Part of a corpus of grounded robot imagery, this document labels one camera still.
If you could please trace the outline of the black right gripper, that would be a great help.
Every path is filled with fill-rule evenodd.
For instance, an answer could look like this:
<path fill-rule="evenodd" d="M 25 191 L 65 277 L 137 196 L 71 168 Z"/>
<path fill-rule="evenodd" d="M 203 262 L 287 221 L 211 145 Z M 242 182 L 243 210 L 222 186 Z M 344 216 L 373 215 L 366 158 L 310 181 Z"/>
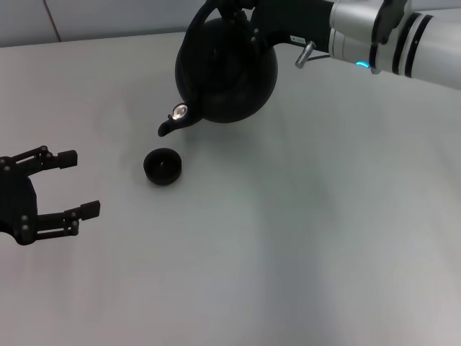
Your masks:
<path fill-rule="evenodd" d="M 281 43 L 303 46 L 312 41 L 315 49 L 328 52 L 329 24 L 333 3 L 330 1 L 265 0 L 219 1 L 224 41 L 258 46 L 259 38 L 267 47 Z M 245 11 L 252 10 L 251 22 Z"/>

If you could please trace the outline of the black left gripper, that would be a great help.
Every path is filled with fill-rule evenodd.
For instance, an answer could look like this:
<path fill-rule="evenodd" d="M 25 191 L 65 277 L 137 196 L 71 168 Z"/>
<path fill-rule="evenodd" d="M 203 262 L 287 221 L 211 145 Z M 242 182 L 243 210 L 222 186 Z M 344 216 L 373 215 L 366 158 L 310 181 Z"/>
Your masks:
<path fill-rule="evenodd" d="M 98 217 L 98 200 L 62 213 L 37 214 L 37 196 L 28 176 L 77 164 L 76 151 L 53 155 L 47 146 L 1 157 L 1 233 L 26 246 L 38 240 L 77 236 L 81 221 Z"/>

